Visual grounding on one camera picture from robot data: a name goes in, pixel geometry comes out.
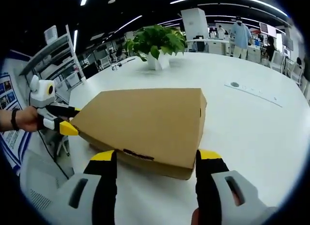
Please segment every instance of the person in light blue shirt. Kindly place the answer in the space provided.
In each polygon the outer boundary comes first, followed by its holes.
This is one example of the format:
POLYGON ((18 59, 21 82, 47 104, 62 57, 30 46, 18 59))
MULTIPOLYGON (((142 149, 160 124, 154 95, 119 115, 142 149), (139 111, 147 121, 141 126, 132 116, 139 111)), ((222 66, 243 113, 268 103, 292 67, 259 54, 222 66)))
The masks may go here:
POLYGON ((236 23, 232 26, 231 34, 235 36, 233 57, 246 59, 248 52, 248 42, 252 35, 248 27, 242 23, 241 17, 236 17, 236 23))

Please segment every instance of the black cable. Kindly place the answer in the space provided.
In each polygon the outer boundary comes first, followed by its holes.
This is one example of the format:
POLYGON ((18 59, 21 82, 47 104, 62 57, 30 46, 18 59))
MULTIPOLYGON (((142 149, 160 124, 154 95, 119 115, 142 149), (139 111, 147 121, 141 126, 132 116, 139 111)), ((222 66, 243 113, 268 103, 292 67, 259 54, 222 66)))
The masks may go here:
MULTIPOLYGON (((45 143, 45 141, 44 141, 44 139, 43 139, 43 136, 42 136, 41 132, 38 131, 38 133, 39 133, 40 138, 42 139, 42 142, 43 142, 43 144, 44 144, 44 146, 45 146, 45 149, 47 150, 49 156, 54 160, 52 154, 50 154, 50 152, 49 152, 49 150, 48 150, 48 148, 47 148, 47 144, 45 143)), ((60 171, 64 174, 64 176, 65 176, 67 179, 69 179, 68 175, 67 175, 67 174, 64 172, 64 170, 60 167, 60 165, 59 165, 56 161, 54 161, 54 163, 58 166, 58 168, 59 168, 60 171)))

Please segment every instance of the poster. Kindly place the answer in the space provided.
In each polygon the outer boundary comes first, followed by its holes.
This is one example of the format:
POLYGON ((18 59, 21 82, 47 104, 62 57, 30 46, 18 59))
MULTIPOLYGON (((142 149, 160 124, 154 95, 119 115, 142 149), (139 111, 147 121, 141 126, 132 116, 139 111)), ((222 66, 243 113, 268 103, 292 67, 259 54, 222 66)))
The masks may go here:
MULTIPOLYGON (((8 73, 0 74, 0 109, 21 109, 16 97, 11 77, 8 73)), ((25 150, 29 144, 31 133, 23 130, 0 133, 0 143, 4 154, 15 173, 19 173, 25 150)))

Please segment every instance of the round white table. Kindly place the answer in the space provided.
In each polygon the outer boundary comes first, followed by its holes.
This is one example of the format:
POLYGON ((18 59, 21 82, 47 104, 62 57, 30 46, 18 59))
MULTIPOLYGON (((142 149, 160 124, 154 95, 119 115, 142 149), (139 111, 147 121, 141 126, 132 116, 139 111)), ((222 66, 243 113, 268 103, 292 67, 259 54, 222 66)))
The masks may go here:
MULTIPOLYGON (((107 68, 73 89, 70 105, 83 108, 105 90, 201 88, 208 105, 200 149, 218 152, 266 205, 280 206, 303 171, 310 137, 310 108, 297 85, 262 65, 215 54, 178 54, 170 65, 151 71, 136 58, 117 71, 107 68), (231 82, 278 104, 225 86, 231 82)), ((70 136, 69 144, 74 171, 83 172, 98 151, 79 136, 70 136)), ((195 184, 195 172, 183 181, 118 163, 115 222, 189 225, 198 207, 195 184)))

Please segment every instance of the wristwatch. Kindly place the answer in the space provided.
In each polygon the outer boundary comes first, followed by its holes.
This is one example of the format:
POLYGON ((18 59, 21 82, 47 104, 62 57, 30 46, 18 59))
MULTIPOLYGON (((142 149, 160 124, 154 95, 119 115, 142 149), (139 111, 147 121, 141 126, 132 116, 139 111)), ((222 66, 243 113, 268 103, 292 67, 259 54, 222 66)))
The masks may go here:
POLYGON ((16 124, 16 112, 18 111, 18 109, 14 108, 12 110, 12 117, 11 117, 11 124, 12 124, 12 127, 15 131, 19 131, 19 127, 18 125, 16 124))

